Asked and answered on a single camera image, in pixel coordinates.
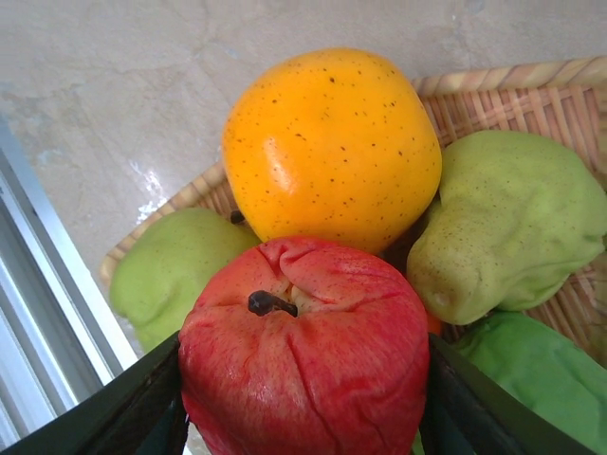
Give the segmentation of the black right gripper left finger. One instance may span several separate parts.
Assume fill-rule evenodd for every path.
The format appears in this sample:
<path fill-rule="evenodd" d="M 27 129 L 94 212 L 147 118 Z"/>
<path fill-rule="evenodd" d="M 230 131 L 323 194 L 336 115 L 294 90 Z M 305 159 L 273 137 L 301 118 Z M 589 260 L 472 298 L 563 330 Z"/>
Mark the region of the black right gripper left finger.
<path fill-rule="evenodd" d="M 184 455 L 178 334 L 0 455 Z"/>

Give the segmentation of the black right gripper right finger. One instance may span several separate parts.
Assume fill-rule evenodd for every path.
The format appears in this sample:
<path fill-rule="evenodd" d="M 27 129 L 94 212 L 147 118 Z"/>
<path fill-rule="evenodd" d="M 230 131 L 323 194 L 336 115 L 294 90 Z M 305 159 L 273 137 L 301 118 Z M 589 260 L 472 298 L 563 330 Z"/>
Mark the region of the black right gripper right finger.
<path fill-rule="evenodd" d="M 429 335 L 428 394 L 420 423 L 425 455 L 598 455 Z"/>

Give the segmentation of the round green apple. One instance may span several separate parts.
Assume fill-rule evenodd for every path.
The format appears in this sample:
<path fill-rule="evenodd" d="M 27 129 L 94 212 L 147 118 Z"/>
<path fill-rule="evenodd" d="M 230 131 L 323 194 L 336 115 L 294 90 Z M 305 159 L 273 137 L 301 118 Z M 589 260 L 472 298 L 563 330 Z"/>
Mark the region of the round green apple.
<path fill-rule="evenodd" d="M 607 370 L 568 337 L 525 314 L 499 312 L 452 347 L 544 420 L 607 455 Z"/>

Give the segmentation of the green pear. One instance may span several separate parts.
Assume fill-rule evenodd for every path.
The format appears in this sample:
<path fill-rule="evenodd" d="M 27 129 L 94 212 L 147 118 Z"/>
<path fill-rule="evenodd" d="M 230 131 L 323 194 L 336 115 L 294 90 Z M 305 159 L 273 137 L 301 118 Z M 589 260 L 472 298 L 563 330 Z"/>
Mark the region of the green pear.
<path fill-rule="evenodd" d="M 574 151 L 530 133 L 480 131 L 445 149 L 407 277 L 431 314 L 465 325 L 549 300 L 605 236 L 607 192 Z"/>
<path fill-rule="evenodd" d="M 259 244 L 252 230 L 211 209 L 168 214 L 120 260 L 110 283 L 110 304 L 130 322 L 148 353 L 181 328 L 216 272 Z"/>

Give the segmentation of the red wax apple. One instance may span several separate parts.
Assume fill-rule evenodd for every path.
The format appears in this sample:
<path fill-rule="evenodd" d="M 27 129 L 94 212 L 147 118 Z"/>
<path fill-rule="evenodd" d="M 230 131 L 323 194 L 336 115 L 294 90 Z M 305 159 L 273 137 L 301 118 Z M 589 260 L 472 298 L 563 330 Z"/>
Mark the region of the red wax apple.
<path fill-rule="evenodd" d="M 207 284 L 179 334 L 185 410 L 212 455 L 409 455 L 425 309 L 372 254 L 296 236 Z"/>

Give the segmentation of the round orange speckled fruit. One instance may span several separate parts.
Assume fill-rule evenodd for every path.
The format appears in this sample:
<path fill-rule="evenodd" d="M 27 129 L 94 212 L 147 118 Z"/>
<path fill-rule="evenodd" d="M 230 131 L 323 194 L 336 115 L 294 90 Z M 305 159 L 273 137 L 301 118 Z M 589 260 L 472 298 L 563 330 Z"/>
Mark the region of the round orange speckled fruit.
<path fill-rule="evenodd" d="M 442 172 L 437 135 L 407 77 L 348 47 L 271 67 L 234 104 L 221 150 L 260 239 L 304 234 L 372 253 L 423 214 Z"/>

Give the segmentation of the woven bamboo basket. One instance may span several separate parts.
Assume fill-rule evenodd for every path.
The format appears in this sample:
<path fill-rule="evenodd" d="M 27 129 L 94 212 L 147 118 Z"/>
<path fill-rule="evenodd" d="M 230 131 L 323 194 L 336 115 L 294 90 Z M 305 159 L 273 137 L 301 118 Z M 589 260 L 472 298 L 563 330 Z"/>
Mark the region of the woven bamboo basket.
<path fill-rule="evenodd" d="M 431 120 L 441 153 L 454 141 L 480 131 L 530 133 L 574 151 L 604 189 L 607 149 L 600 143 L 599 117 L 601 97 L 607 94 L 607 57 L 462 72 L 410 83 Z M 236 204 L 221 157 L 109 253 L 102 263 L 108 287 L 120 260 L 147 228 L 168 214 L 189 208 L 211 209 L 256 235 Z M 415 222 L 378 253 L 362 250 L 404 269 L 418 237 Z M 266 242 L 257 238 L 260 244 Z M 603 349 L 598 327 L 606 320 L 599 309 L 600 279 L 596 257 L 571 274 L 549 300 L 521 312 L 569 337 L 587 354 L 596 355 Z"/>

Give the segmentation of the aluminium frame rail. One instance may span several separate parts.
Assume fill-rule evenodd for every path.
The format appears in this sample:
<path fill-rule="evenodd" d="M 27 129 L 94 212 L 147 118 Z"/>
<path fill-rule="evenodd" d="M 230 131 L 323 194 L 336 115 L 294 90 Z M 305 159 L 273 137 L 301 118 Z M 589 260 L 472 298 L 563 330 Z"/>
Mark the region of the aluminium frame rail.
<path fill-rule="evenodd" d="M 0 451 L 137 359 L 0 115 Z"/>

